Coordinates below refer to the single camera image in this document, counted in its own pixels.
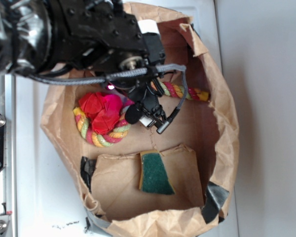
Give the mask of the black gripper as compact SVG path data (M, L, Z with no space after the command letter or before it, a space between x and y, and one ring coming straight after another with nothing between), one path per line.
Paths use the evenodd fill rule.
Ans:
M118 72L129 65L163 64L160 36L143 33L120 0L51 0L52 45L49 65Z

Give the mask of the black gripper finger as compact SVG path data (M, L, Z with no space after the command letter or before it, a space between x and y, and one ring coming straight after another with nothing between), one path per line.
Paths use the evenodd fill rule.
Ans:
M125 119L129 124L141 122L146 128L155 126L157 133L162 134L172 122L174 115L166 116L158 98L164 95L160 84L152 86L146 83L136 87L127 94L134 102L126 111Z

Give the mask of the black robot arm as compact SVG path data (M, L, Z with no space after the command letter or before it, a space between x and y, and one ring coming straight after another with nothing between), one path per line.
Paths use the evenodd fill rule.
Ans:
M54 85L112 83L134 102L129 123L166 116L158 76L171 70L157 33L145 33L120 0L0 0L0 74Z

